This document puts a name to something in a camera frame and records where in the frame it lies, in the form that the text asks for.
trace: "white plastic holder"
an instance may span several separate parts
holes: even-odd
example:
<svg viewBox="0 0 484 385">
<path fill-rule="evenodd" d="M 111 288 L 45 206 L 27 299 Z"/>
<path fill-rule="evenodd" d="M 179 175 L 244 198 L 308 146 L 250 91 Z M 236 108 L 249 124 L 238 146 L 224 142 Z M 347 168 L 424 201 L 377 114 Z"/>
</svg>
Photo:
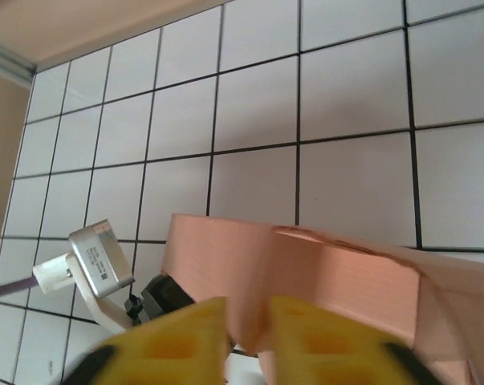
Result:
<svg viewBox="0 0 484 385">
<path fill-rule="evenodd" d="M 94 320 L 113 334 L 132 326 L 130 317 L 108 298 L 97 298 L 73 252 L 65 253 L 33 268 L 42 292 L 45 294 L 75 283 Z"/>
</svg>

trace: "yellow plastic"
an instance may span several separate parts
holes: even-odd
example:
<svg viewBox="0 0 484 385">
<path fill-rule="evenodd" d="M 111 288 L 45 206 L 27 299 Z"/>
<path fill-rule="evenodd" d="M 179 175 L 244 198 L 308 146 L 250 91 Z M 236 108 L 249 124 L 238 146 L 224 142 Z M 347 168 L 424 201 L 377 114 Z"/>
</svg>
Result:
<svg viewBox="0 0 484 385">
<path fill-rule="evenodd" d="M 391 334 L 290 297 L 270 321 L 279 385 L 416 385 L 380 346 Z"/>
<path fill-rule="evenodd" d="M 116 356 L 95 385 L 224 383 L 226 299 L 213 298 L 107 340 Z"/>
</svg>

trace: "cable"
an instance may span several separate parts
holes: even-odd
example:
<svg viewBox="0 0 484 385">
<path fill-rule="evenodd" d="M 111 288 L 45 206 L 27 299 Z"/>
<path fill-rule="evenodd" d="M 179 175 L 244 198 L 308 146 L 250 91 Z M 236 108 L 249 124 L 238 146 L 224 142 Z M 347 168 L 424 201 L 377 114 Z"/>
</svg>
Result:
<svg viewBox="0 0 484 385">
<path fill-rule="evenodd" d="M 35 287 L 39 284 L 35 276 L 32 275 L 29 278 L 21 279 L 20 281 L 6 283 L 5 285 L 0 285 L 0 297 L 3 295 L 8 295 L 16 293 L 18 291 L 27 290 L 31 287 Z"/>
</svg>

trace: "tiled wall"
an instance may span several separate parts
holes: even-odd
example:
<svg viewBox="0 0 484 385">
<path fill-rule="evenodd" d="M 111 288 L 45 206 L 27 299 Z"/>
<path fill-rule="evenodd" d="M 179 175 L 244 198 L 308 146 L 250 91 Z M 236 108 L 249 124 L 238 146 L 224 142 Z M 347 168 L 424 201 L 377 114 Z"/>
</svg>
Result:
<svg viewBox="0 0 484 385">
<path fill-rule="evenodd" d="M 107 217 L 122 303 L 175 212 L 484 261 L 484 1 L 236 0 L 37 74 L 0 283 Z M 0 298 L 0 382 L 59 378 L 107 335 L 72 288 Z"/>
</svg>

